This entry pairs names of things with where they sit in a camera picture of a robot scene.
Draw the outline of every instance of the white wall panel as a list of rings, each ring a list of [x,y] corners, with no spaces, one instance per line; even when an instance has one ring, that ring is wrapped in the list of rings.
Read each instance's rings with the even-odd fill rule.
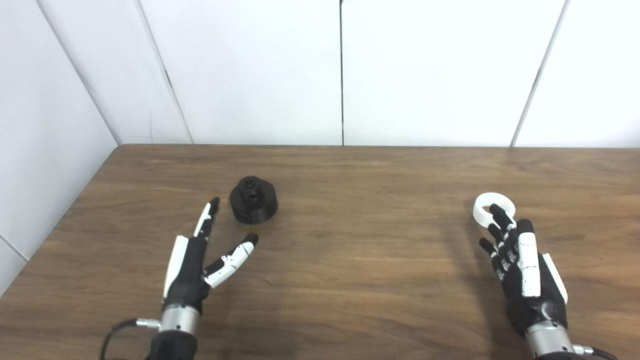
[[[640,2],[570,3],[516,145],[640,147]]]
[[[345,0],[345,144],[508,146],[562,5]]]
[[[0,50],[0,234],[30,258],[115,141],[34,1],[0,1]]]
[[[26,261],[0,238],[0,296],[18,276]]]
[[[191,143],[135,0],[39,0],[122,143]]]
[[[196,143],[342,143],[338,0],[143,0]]]

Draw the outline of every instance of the white ring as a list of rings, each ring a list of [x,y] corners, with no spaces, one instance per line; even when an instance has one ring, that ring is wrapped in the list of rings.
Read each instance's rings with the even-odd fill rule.
[[[490,224],[495,224],[493,215],[483,209],[483,207],[491,206],[492,204],[496,204],[504,209],[509,218],[511,218],[511,221],[513,221],[513,216],[516,215],[516,206],[508,197],[501,193],[482,193],[476,197],[476,203],[474,204],[474,219],[480,226],[489,227]]]

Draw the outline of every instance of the black cable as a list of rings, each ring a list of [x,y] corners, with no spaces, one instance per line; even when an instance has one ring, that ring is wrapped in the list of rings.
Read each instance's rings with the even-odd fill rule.
[[[592,348],[593,349],[593,355],[594,356],[600,356],[604,359],[608,359],[608,360],[618,360],[618,358],[616,356],[614,356],[613,354],[610,354],[604,350],[600,350],[599,348]]]
[[[102,348],[100,350],[100,357],[98,360],[106,360],[104,357],[107,354],[107,347],[109,346],[109,341],[111,341],[111,337],[114,336],[118,331],[126,328],[126,327],[137,327],[138,319],[128,319],[122,322],[119,322],[111,327],[111,330],[107,333],[107,336],[104,337],[104,341],[102,342]]]

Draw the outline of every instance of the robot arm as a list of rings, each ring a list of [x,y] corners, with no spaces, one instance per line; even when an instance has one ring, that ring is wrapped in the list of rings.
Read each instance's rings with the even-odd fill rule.
[[[531,221],[513,219],[498,205],[489,210],[487,230],[495,245],[481,238],[507,300],[511,326],[529,344],[535,360],[584,360],[581,355],[617,360],[602,350],[574,345],[566,317],[567,292],[549,254],[540,254]]]
[[[203,262],[219,198],[207,203],[193,236],[175,239],[166,271],[162,320],[130,319],[115,325],[103,343],[100,358],[105,358],[111,336],[128,326],[157,329],[151,342],[149,360],[193,360],[198,341],[196,329],[202,314],[202,301],[211,288],[227,280],[247,260],[258,242],[249,234],[227,255],[203,270]]]

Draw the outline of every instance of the wood grain surface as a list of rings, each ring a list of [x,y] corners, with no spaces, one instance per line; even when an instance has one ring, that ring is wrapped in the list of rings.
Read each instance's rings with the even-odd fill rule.
[[[232,216],[246,175],[276,187],[266,224]],[[487,191],[553,255],[572,340],[637,358],[639,150],[217,145],[115,150],[0,299],[1,357],[95,359],[113,323],[157,318],[175,235],[218,195],[207,259],[260,242],[205,301],[197,359],[530,359],[477,246]],[[109,356],[141,359],[149,338]]]

